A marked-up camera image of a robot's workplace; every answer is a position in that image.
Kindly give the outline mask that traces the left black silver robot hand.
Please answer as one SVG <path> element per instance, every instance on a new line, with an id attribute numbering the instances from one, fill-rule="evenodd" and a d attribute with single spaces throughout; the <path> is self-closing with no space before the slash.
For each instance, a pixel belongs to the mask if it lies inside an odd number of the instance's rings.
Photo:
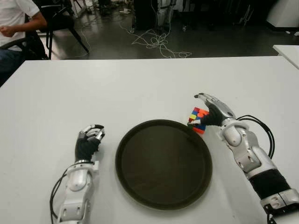
<path id="1" fill-rule="evenodd" d="M 99 150 L 99 145 L 105 136 L 104 126 L 92 124 L 78 133 L 75 145 L 75 162 L 91 161 L 92 156 Z"/>

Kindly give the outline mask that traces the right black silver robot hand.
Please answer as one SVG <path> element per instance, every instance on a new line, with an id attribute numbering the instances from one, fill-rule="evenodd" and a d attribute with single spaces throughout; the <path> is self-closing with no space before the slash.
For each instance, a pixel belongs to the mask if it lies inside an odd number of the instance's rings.
<path id="1" fill-rule="evenodd" d="M 209 114 L 201 118 L 200 120 L 194 120 L 188 122 L 188 126 L 222 126 L 225 120 L 236 120 L 236 116 L 233 111 L 222 101 L 214 96 L 206 93 L 198 93 L 194 96 L 201 99 L 209 109 Z"/>

